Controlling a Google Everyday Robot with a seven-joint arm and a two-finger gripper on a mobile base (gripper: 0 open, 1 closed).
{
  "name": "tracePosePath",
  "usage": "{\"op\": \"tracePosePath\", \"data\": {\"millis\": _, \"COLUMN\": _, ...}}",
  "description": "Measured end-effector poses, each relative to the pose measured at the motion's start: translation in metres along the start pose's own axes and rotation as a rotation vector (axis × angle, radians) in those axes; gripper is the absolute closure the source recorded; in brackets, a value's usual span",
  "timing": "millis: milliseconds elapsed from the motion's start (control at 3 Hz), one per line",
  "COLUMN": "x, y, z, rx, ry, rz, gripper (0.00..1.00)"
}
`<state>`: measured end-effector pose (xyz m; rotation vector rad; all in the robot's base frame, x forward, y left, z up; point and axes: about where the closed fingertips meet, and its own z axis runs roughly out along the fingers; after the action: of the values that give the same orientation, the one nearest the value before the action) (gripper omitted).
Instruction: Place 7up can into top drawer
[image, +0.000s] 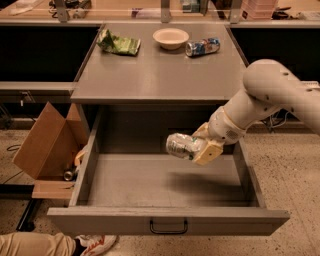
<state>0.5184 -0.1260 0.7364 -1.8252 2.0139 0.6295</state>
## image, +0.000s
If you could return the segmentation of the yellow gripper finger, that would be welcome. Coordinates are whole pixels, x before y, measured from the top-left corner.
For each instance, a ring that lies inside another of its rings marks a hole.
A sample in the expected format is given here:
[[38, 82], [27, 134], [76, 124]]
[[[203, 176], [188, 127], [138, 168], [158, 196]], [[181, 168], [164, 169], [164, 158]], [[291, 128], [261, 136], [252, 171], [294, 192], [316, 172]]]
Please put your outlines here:
[[193, 162], [198, 165], [206, 165], [223, 153], [223, 143], [215, 140], [195, 138], [196, 145]]
[[208, 123], [204, 122], [193, 134], [193, 137], [197, 138], [208, 138], [209, 137], [209, 132], [208, 132]]

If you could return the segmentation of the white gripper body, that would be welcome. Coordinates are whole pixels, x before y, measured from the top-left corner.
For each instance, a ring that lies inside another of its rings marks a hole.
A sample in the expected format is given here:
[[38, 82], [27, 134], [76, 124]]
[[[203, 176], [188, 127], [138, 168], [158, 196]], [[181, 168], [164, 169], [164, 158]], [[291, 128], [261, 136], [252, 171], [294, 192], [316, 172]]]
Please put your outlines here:
[[237, 143], [246, 133], [227, 116], [224, 107], [219, 107], [208, 121], [208, 134], [213, 140], [225, 145]]

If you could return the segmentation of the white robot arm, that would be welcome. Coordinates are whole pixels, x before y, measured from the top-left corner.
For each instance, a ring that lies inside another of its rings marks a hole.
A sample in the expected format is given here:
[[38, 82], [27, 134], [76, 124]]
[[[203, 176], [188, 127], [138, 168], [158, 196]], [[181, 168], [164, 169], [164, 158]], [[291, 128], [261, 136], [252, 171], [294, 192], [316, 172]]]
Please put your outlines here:
[[280, 109], [320, 134], [320, 87], [300, 81], [277, 61], [251, 63], [244, 71], [243, 87], [193, 133], [203, 141], [193, 162], [205, 165], [212, 161], [225, 145], [241, 139], [253, 123]]

